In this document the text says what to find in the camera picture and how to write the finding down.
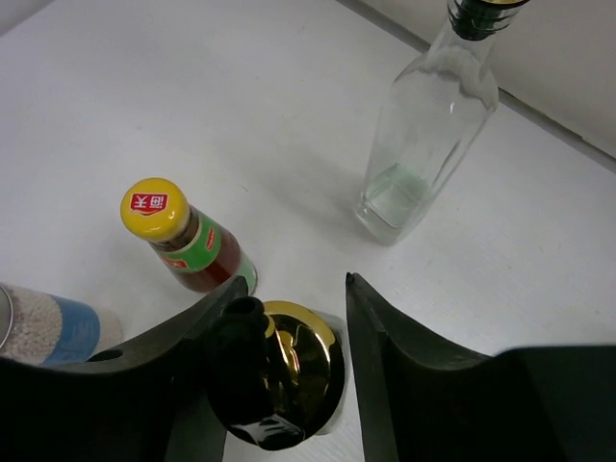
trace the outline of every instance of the glass bottle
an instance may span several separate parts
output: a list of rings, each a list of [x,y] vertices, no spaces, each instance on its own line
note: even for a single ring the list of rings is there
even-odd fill
[[[430,49],[390,89],[356,214],[382,244],[424,217],[499,103],[488,58],[527,0],[449,0]]]
[[[165,178],[133,185],[122,199],[120,214],[126,228],[147,241],[188,289],[208,293],[240,275],[254,293],[257,270],[235,236],[193,207]]]

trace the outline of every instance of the blue label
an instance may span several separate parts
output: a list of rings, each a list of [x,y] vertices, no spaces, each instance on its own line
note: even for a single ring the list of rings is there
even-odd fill
[[[87,304],[50,295],[62,313],[60,339],[47,359],[45,366],[83,362],[92,356],[100,339],[98,315]]]

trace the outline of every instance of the bottle cap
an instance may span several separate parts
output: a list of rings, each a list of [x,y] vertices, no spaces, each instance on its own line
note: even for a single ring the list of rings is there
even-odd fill
[[[521,6],[528,0],[481,0],[483,3],[489,3],[491,5],[499,5],[502,7]]]
[[[191,206],[170,181],[146,178],[126,192],[120,215],[126,229],[135,236],[161,243],[182,232],[191,216]]]
[[[208,395],[238,438],[266,450],[298,445],[332,420],[344,398],[342,334],[289,301],[231,301],[206,344]]]

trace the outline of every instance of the yellow bottle cap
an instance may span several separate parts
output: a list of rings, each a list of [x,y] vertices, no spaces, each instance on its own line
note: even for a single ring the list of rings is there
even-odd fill
[[[161,243],[184,229],[191,216],[191,206],[170,181],[146,178],[126,192],[120,215],[124,226],[135,236]]]

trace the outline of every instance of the clear glass bottle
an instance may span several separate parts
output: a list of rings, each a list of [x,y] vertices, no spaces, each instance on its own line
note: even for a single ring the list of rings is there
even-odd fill
[[[496,32],[526,1],[449,0],[430,49],[395,80],[356,210],[380,243],[396,243],[422,220],[497,108],[488,58]]]

